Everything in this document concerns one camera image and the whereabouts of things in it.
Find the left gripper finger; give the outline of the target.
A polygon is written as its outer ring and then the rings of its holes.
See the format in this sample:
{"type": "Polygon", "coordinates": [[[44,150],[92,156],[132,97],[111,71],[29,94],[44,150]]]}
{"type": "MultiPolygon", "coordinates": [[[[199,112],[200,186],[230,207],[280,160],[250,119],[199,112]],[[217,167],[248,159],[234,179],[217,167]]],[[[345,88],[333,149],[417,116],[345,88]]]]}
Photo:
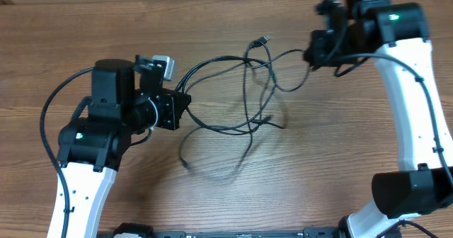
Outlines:
{"type": "Polygon", "coordinates": [[[185,112],[187,111],[188,107],[181,107],[177,108],[176,110],[176,124],[180,125],[180,120],[184,116],[185,112]]]}
{"type": "Polygon", "coordinates": [[[186,109],[191,103],[191,95],[186,93],[179,93],[178,105],[181,109],[186,109]]]}

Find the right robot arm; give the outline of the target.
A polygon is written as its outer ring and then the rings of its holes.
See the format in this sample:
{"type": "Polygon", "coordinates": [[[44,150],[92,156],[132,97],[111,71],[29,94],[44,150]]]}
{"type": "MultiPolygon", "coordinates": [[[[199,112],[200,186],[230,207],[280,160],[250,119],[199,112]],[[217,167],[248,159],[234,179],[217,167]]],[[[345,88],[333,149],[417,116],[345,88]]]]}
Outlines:
{"type": "Polygon", "coordinates": [[[336,237],[400,237],[417,217],[452,204],[452,136],[432,66],[428,20],[415,3],[323,0],[326,27],[314,30],[303,58],[342,77],[372,60],[391,106],[398,170],[375,174],[372,199],[341,219],[336,237]]]}

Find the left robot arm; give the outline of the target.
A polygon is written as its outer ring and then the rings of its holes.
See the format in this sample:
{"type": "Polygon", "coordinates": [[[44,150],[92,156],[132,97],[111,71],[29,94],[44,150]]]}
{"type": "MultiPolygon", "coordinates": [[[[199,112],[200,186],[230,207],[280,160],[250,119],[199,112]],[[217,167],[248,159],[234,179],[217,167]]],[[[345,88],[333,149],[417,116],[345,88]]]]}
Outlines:
{"type": "Polygon", "coordinates": [[[176,62],[169,56],[137,55],[133,62],[100,59],[88,69],[91,95],[76,107],[51,156],[58,175],[57,197],[48,237],[96,237],[123,154],[132,136],[155,127],[176,130],[191,102],[166,89],[176,62]]]}

